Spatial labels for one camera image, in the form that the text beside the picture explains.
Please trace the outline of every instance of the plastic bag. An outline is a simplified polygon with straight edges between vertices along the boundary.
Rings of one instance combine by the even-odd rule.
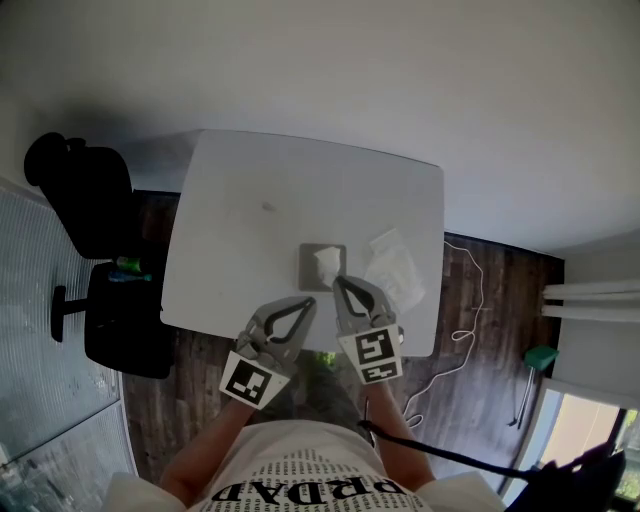
[[[406,313],[422,300],[425,289],[400,232],[393,228],[369,245],[373,258],[364,275],[365,280],[380,287],[398,313]]]

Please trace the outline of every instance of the white t-shirt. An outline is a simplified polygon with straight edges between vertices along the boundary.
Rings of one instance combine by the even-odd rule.
[[[428,483],[412,493],[387,478],[356,433],[316,421],[245,427],[197,512],[495,512],[504,510],[478,473]],[[144,480],[114,475],[103,512],[184,512],[174,496]]]

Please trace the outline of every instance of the green object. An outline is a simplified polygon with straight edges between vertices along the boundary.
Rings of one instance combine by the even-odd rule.
[[[322,364],[331,370],[336,366],[335,352],[314,352],[314,359],[316,363]]]
[[[127,272],[137,272],[138,274],[142,273],[142,266],[140,265],[140,258],[127,258],[126,256],[120,256],[116,260],[116,266],[120,270],[124,270]]]
[[[531,350],[527,350],[527,353],[524,355],[524,364],[539,372],[543,372],[553,363],[555,358],[558,357],[558,354],[559,352],[555,348],[538,345]]]

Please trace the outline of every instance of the black office chair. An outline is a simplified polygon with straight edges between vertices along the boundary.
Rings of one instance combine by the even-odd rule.
[[[166,250],[142,238],[129,172],[113,149],[87,147],[83,139],[48,133],[25,156],[27,181],[39,186],[81,256],[142,257],[151,280],[117,282],[114,263],[96,265],[87,298],[66,301],[54,290],[51,335],[63,340],[64,316],[86,311],[85,353],[114,370],[165,378],[173,365],[171,330],[160,321]]]

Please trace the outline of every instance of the white cable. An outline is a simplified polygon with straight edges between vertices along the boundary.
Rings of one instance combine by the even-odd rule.
[[[452,368],[451,370],[446,370],[444,372],[436,373],[433,377],[431,377],[431,380],[429,380],[429,383],[424,388],[422,388],[420,391],[417,391],[416,393],[411,395],[407,400],[407,403],[404,406],[404,411],[402,411],[402,416],[404,416],[405,421],[407,422],[407,425],[409,426],[409,428],[417,427],[422,423],[422,420],[424,420],[424,416],[422,414],[414,414],[410,418],[407,418],[407,411],[409,410],[409,405],[411,405],[411,402],[414,399],[418,398],[420,395],[429,391],[429,388],[431,388],[431,386],[433,385],[433,383],[438,377],[444,377],[445,375],[450,375],[452,373],[457,372],[458,370],[462,370],[462,368],[464,368],[465,365],[467,364],[467,361],[469,360],[469,356],[471,355],[471,350],[473,350],[473,346],[475,345],[475,342],[476,342],[476,326],[478,324],[478,315],[480,314],[480,311],[482,310],[482,306],[484,305],[484,290],[483,290],[484,272],[482,271],[482,268],[480,268],[480,265],[478,265],[476,260],[473,259],[473,256],[471,255],[468,249],[451,245],[446,240],[444,243],[447,244],[452,249],[466,252],[471,258],[471,261],[473,262],[473,264],[480,271],[480,305],[478,306],[478,309],[476,310],[476,314],[473,317],[473,327],[471,328],[471,330],[468,331],[465,329],[460,329],[458,331],[454,331],[451,334],[451,339],[453,341],[461,341],[465,338],[469,338],[469,337],[471,338],[471,343],[469,344],[469,348],[467,349],[467,353],[464,356],[464,361],[462,361],[462,364],[459,366],[456,366],[455,368]]]

